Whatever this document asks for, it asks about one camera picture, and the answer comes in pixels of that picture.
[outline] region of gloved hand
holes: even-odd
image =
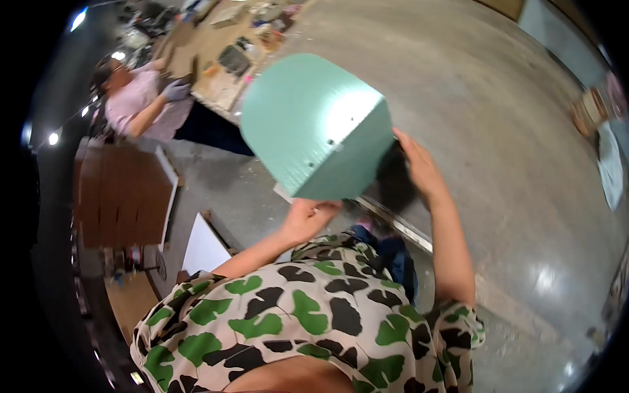
[[[190,84],[184,85],[181,79],[175,80],[164,88],[162,94],[166,97],[168,102],[179,101],[190,95]]]

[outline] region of teal panel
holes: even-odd
[[[290,196],[353,199],[393,144],[379,92],[309,53],[269,67],[243,102],[244,139]]]

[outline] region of concrete floor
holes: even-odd
[[[471,0],[318,0],[269,62],[299,52],[327,58],[385,95],[394,124],[442,168],[476,271],[494,297],[517,302],[504,302],[506,313],[479,302],[488,336],[475,353],[476,391],[568,384],[593,349],[585,331],[600,322],[629,233],[626,196],[615,213],[608,209],[595,152],[567,112],[579,95],[571,77],[514,22]],[[220,234],[242,250],[274,231],[289,207],[255,158],[185,141],[166,148],[186,186],[164,253],[167,280],[153,275],[163,294],[196,212],[211,209]],[[386,198],[377,185],[367,194]],[[399,201],[385,205],[429,236],[425,208],[416,198]],[[345,210],[329,231],[357,214]],[[413,256],[424,311],[433,296],[430,257],[417,249]],[[552,340],[521,329],[522,307],[550,327]]]

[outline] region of pink shoe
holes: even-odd
[[[369,216],[362,216],[358,220],[356,220],[356,225],[360,225],[365,228],[369,233],[374,229],[374,220]]]

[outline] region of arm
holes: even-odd
[[[189,97],[190,85],[182,85],[181,79],[175,80],[173,83],[166,86],[164,91],[157,96],[149,106],[144,108],[141,112],[136,114],[129,122],[128,134],[138,137],[148,130],[153,124],[157,116],[162,112],[164,106],[168,102],[178,101]]]
[[[141,67],[131,70],[130,72],[132,74],[139,74],[140,72],[151,71],[151,70],[161,71],[165,65],[166,65],[166,60],[164,60],[164,58],[158,58],[157,60],[146,63],[145,65]]]
[[[341,202],[295,198],[277,232],[227,260],[212,273],[234,279],[275,262],[282,253],[312,239],[337,215],[341,206]]]
[[[155,118],[159,116],[159,114],[164,109],[164,106],[168,103],[168,99],[164,95],[164,93],[157,96],[155,101],[153,101],[149,106],[144,108],[141,112],[135,115],[135,117],[129,123],[128,134],[131,136],[138,137],[155,121]]]
[[[422,192],[432,218],[435,303],[456,300],[476,305],[472,260],[454,201],[430,153],[406,133],[393,129],[409,161],[411,178]]]

